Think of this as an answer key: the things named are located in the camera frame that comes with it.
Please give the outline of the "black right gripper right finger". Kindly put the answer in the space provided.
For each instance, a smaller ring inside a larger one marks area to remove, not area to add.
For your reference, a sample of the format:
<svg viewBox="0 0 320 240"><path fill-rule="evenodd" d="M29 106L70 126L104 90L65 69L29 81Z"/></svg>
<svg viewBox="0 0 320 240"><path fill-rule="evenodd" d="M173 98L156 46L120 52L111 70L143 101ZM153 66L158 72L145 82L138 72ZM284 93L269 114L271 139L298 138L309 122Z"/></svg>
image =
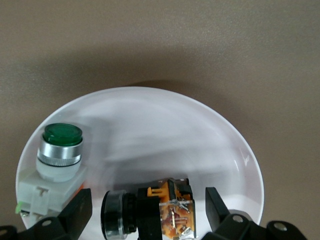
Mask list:
<svg viewBox="0 0 320 240"><path fill-rule="evenodd" d="M205 189L205 213L211 227L205 240L249 240L251 222L242 214L231 213L215 187Z"/></svg>

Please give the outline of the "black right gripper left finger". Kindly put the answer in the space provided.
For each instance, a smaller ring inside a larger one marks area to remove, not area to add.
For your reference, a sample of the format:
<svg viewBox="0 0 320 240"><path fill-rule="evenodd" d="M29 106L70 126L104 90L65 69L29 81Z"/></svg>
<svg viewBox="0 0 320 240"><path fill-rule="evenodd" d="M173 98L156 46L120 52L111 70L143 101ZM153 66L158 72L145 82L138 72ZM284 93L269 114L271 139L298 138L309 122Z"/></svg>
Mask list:
<svg viewBox="0 0 320 240"><path fill-rule="evenodd" d="M81 189L55 217L47 217L33 227L36 240L77 240L92 216L92 193Z"/></svg>

